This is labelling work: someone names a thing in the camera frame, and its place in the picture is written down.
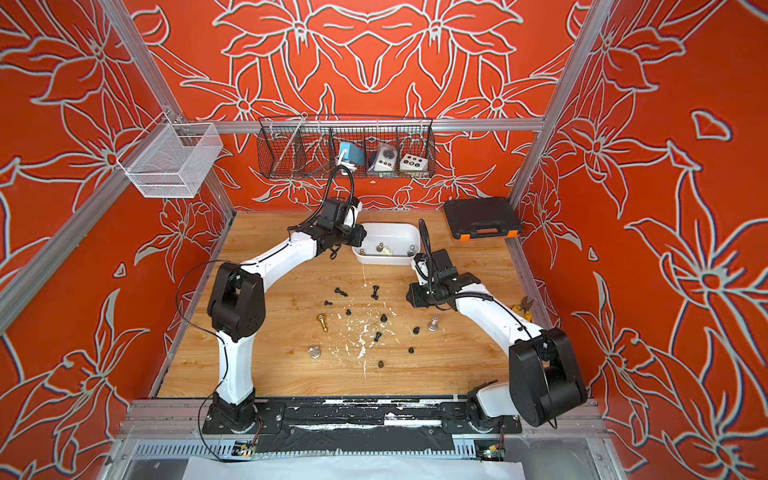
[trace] white wire basket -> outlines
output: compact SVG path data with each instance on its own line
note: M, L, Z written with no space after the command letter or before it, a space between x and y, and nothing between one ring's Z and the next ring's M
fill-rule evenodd
M158 128L125 174L146 198L194 198L223 146L216 127L202 135L178 135L170 124Z

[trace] white bowl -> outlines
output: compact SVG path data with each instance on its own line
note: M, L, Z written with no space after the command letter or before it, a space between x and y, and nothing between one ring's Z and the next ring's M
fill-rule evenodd
M421 251L422 242L419 229L410 223L364 223L366 238L360 247L352 247L357 261L366 265L410 265L411 259ZM384 251L377 252L381 243L390 249L393 255Z

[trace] black wire basket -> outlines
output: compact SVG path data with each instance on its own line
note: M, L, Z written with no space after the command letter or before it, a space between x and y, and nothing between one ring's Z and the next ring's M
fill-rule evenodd
M339 145L355 144L364 155L355 178L427 178L435 174L435 135L431 118L337 114L259 118L259 173L267 178L328 177ZM397 150L393 171L372 171L379 147ZM400 171L406 155L425 158L425 170Z

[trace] wooden table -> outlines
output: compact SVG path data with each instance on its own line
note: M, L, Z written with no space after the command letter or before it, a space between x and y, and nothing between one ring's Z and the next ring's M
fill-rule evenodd
M238 214L220 258L249 260L285 240L286 227L306 216ZM359 222L417 225L419 218L427 223L433 251L446 248L460 273L474 273L503 303L520 303L522 289L503 239L455 242L438 211L365 211ZM207 329L213 281L211 275L192 318ZM277 280L266 292L266 321L253 346L257 395L453 394L491 380L506 381L507 356L469 318L408 304L408 285L415 281L410 266L363 266L350 247L342 247L335 260L325 252ZM371 298L374 284L380 287L378 301ZM334 293L336 287L349 297ZM324 306L325 300L333 305ZM346 315L348 308L351 316ZM316 321L319 313L328 316L328 333ZM382 313L389 319L386 323L379 320ZM439 328L430 332L427 323L434 315ZM414 327L420 327L418 335ZM381 340L374 343L379 331ZM208 396L218 382L217 341L188 328L159 396ZM320 346L318 359L307 353L311 345Z

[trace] orange wallpaper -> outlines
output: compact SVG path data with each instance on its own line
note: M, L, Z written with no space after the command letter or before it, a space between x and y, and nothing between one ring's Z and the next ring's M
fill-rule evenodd
M0 478L95 478L182 321L180 278L224 224L205 186L194 200L123 193L0 336Z
M98 3L86 0L3 2L0 84L1 289L160 109Z
M2 288L159 107L90 0L2 2L0 84ZM0 336L0 478L95 478L175 337L180 276L223 228L206 187L194 200L124 192Z
M525 254L632 480L768 478L768 8L639 7L525 191Z
M187 117L242 121L303 111L543 115L589 6L583 0L125 3ZM441 136L431 180L377 180L357 185L357 192L366 208L437 208L450 197L506 195L532 138L529 132ZM266 180L257 173L253 136L225 141L231 155L218 162L217 173L240 210L317 205L325 182Z

